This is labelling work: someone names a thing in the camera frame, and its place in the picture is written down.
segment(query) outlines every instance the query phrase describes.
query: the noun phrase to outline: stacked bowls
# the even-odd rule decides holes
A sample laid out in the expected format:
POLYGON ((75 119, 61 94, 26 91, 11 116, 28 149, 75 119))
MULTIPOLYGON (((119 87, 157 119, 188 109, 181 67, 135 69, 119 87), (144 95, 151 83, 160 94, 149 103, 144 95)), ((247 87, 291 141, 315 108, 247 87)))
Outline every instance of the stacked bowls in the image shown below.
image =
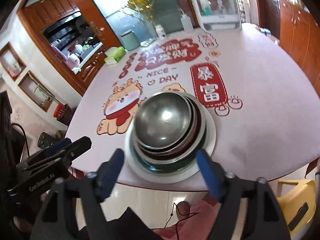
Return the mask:
POLYGON ((172 173, 193 163, 205 133, 205 113, 199 101, 188 93, 163 91, 139 108, 131 143, 145 168, 172 173))

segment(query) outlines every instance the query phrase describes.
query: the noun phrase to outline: person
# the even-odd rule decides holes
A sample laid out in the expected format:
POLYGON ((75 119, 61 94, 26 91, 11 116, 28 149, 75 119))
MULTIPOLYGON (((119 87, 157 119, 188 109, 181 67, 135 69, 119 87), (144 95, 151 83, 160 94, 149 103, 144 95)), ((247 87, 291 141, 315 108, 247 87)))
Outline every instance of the person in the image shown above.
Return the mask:
POLYGON ((207 194, 203 200, 190 206, 186 201, 176 205, 179 222, 153 232, 164 240, 206 240, 215 223, 220 204, 207 194))

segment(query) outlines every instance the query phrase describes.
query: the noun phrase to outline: red scarf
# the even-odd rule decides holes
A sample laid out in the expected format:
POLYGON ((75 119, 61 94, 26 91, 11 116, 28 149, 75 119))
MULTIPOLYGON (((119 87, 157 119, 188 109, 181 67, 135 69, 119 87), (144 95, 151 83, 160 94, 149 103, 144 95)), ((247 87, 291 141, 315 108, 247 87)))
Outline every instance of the red scarf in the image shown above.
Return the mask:
POLYGON ((116 111, 113 114, 106 115, 106 118, 108 120, 117 119, 116 125, 119 127, 127 121, 127 119, 130 117, 129 110, 133 108, 137 103, 139 99, 134 100, 131 104, 127 105, 125 108, 120 109, 119 111, 116 111))

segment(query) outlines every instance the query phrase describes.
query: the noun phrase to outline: white plate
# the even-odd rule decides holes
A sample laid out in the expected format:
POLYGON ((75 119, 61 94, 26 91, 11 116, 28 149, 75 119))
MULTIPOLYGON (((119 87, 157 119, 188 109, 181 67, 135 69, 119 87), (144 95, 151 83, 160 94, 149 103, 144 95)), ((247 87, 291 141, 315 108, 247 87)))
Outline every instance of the white plate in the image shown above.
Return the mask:
MULTIPOLYGON (((203 106, 207 124, 207 132, 206 138, 204 141, 203 148, 207 151, 207 153, 211 156, 213 153, 214 146, 216 144, 216 126, 214 124, 214 120, 209 113, 209 111, 203 106)), ((162 173, 154 173, 146 168, 144 168, 138 160, 134 157, 131 153, 131 146, 130 146, 130 137, 133 130, 133 122, 131 122, 127 132, 126 137, 124 140, 124 153, 125 153, 125 161, 128 162, 131 169, 141 178, 160 184, 170 184, 176 183, 182 180, 185 180, 192 175, 196 174, 199 171, 199 167, 196 163, 196 159, 193 161, 193 164, 189 166, 189 168, 183 169, 182 171, 177 171, 174 173, 162 174, 162 173)))

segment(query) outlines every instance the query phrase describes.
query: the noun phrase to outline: tiled floor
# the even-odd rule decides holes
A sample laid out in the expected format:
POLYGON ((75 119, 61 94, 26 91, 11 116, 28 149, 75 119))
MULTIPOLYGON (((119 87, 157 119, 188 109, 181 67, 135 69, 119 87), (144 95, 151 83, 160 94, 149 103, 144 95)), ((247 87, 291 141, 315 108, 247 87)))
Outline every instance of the tiled floor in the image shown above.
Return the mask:
MULTIPOLYGON (((307 166, 285 176, 283 179, 304 179, 307 166)), ((312 171, 307 179, 314 179, 315 170, 312 171)), ((277 180, 269 183, 273 192, 277 190, 277 180)), ((292 189, 291 186, 283 186, 282 195, 286 194, 292 189)), ((206 192, 169 192, 159 190, 149 190, 143 188, 136 188, 116 184, 112 195, 101 204, 103 212, 107 220, 119 218, 127 207, 132 210, 141 218, 141 220, 149 228, 163 228, 172 211, 173 203, 179 203, 186 200, 190 204, 196 203, 206 195, 206 192)), ((239 239, 243 228, 246 212, 246 199, 242 199, 240 212, 238 216, 236 230, 234 232, 233 240, 239 239)), ((76 207, 77 222, 79 228, 85 226, 85 219, 82 212, 81 201, 77 200, 76 207)), ((168 226, 178 222, 178 218, 173 209, 173 217, 171 218, 168 226)))

